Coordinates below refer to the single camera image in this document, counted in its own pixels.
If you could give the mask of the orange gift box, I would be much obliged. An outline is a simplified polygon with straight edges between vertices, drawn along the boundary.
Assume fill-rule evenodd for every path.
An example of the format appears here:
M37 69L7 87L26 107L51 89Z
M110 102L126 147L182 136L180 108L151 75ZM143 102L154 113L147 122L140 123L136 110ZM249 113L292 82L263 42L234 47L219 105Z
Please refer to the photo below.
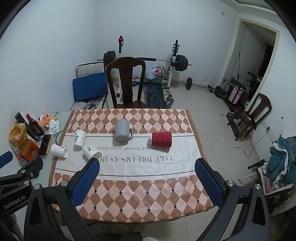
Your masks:
M20 154L30 162L39 156L39 150L35 142L27 138L22 142Z

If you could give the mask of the black box behind bottle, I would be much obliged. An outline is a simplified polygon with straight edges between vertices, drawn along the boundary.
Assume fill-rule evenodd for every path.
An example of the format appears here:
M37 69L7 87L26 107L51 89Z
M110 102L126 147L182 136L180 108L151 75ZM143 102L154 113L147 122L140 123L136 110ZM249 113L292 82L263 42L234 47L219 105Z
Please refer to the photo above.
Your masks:
M43 129L40 127L38 122L30 117L29 114L26 115L28 121L24 119L21 113L16 113L15 119L18 123L22 123L26 127L27 134L35 141L42 139L44 135Z

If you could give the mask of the checkered brown pink tablecloth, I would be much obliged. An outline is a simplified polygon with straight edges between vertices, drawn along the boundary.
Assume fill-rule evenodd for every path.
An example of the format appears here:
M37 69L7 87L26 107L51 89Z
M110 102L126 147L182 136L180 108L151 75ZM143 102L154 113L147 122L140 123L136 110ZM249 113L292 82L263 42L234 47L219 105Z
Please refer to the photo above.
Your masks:
M115 122L125 119L133 131L128 143L115 139ZM100 172L83 203L86 219L139 223L175 220L213 207L194 171L204 156L198 133L184 109L97 109L72 111L59 144L66 158L54 158L49 186L69 180L87 161L74 147L75 130L84 145L102 153ZM151 133L172 132L170 148L151 145Z

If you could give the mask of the white weight bench rack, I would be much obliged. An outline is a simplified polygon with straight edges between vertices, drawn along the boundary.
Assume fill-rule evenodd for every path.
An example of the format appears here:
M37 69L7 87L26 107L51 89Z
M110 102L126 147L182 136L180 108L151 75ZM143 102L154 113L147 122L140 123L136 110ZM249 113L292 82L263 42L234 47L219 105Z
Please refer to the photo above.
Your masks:
M119 39L118 39L118 45L119 45L118 46L118 58L121 58L123 56L122 55L123 44L124 44L124 38L122 35L120 35ZM173 71L175 69L174 65L177 63L176 56L177 56L179 47L180 47L180 45L178 44L178 40L176 40L175 43L173 44L173 47L172 47L170 60L161 60L161 59L157 59L157 58L148 58L148 57L138 57L138 59L144 60L144 61L154 61L154 62L157 62L157 61L169 62L170 64L169 64L168 69L166 71L166 77L165 77L165 87L170 87L171 79L173 76Z

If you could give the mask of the white paper cup with print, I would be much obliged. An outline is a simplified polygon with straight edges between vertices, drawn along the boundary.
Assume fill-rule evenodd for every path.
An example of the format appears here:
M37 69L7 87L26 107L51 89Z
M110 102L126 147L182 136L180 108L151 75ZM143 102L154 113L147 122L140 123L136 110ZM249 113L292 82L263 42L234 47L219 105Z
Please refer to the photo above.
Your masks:
M74 147L82 149L85 143L87 133L84 130L75 130Z

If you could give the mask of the white paper cup lying left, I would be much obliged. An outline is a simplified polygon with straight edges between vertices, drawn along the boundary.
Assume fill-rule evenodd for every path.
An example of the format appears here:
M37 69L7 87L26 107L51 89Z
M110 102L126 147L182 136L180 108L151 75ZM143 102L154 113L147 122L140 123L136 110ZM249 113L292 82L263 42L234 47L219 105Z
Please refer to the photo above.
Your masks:
M64 147L57 145L57 144L53 144L51 146L51 154L54 157L66 158L67 154L68 154L68 150Z

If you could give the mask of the white paper cup lying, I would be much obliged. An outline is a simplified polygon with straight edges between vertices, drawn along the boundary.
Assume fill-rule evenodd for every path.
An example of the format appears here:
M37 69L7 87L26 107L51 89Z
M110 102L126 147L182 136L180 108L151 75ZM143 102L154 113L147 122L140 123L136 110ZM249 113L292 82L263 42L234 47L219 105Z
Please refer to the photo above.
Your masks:
M53 144L51 146L51 154L54 157L66 158L67 154L68 154L68 150L64 147L57 145L57 144Z
M82 152L82 157L85 161L89 161L91 158L96 158L99 161L102 159L102 153L96 149L93 149L90 145L85 145L82 149Z

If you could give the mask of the orange snack wrapper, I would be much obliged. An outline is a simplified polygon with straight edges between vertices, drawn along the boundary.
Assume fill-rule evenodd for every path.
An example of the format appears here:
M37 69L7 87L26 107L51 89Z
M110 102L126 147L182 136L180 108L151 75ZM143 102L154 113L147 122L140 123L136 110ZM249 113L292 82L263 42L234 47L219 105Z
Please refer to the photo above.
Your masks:
M48 128L51 120L56 121L57 119L54 116L51 116L47 112L42 112L42 114L39 116L37 122L41 128Z

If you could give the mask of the yellow plastic bag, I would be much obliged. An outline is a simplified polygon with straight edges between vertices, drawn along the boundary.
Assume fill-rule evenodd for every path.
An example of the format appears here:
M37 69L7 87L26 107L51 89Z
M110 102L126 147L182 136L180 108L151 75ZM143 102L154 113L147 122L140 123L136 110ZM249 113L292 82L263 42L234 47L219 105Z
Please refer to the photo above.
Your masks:
M20 153L22 142L27 137L27 129L23 123L17 123L9 133L9 145L15 153Z

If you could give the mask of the dark wooden chair at table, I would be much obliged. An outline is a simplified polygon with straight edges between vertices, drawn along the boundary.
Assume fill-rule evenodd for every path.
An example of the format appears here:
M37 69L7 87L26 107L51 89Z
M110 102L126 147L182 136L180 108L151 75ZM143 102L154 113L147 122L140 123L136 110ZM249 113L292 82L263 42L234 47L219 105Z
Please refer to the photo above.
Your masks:
M132 90L132 76L133 68L141 66L142 73L140 76L137 100L133 101L133 90ZM119 70L119 77L121 82L123 103L118 104L116 94L111 78L112 69ZM121 57L106 66L106 77L109 84L111 99L114 108L149 108L144 102L142 102L142 88L145 78L145 61L137 59L135 57Z

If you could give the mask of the blue folding chair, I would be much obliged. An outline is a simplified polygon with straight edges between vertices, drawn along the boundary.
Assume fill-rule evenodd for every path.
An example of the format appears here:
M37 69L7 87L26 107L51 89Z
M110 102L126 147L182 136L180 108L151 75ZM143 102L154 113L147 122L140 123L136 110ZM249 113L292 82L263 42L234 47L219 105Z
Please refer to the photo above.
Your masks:
M108 83L103 62L80 64L72 81L74 101L83 102L84 110L108 108Z

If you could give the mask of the blue black exercise mat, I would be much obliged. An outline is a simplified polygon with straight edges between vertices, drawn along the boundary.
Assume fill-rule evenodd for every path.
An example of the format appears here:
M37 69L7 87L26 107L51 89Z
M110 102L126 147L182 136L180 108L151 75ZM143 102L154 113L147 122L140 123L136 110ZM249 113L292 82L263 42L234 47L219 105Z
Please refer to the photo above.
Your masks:
M146 103L149 108L165 108L165 98L163 87L159 84L147 84L142 88Z

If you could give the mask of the dark wooden chair by door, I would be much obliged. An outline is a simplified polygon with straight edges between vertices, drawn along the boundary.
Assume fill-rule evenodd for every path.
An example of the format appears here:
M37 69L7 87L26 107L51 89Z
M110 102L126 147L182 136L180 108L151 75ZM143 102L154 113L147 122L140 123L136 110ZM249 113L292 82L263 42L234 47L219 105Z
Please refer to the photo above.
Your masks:
M235 141L242 136L246 138L252 130L256 130L257 126L265 120L271 110L270 99L266 95L258 93L248 110L236 108L234 114L227 113L227 125L231 127Z

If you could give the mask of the grey ribbed mug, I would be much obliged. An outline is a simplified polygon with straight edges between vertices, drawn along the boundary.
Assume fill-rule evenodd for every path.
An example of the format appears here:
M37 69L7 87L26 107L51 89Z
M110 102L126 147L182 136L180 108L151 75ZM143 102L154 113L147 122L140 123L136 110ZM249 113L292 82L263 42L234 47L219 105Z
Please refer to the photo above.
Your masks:
M128 143L133 138L133 131L128 120L121 119L115 122L115 139L119 143Z

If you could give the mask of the white paper cup lying centre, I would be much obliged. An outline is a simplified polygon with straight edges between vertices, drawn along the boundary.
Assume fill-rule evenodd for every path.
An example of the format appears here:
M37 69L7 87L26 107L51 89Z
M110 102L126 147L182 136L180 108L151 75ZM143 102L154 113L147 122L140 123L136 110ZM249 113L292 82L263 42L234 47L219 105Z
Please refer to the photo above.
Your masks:
M102 159L102 153L96 149L93 149L90 145L85 145L82 149L82 152L82 157L85 161L89 161L91 158L96 158L99 161Z

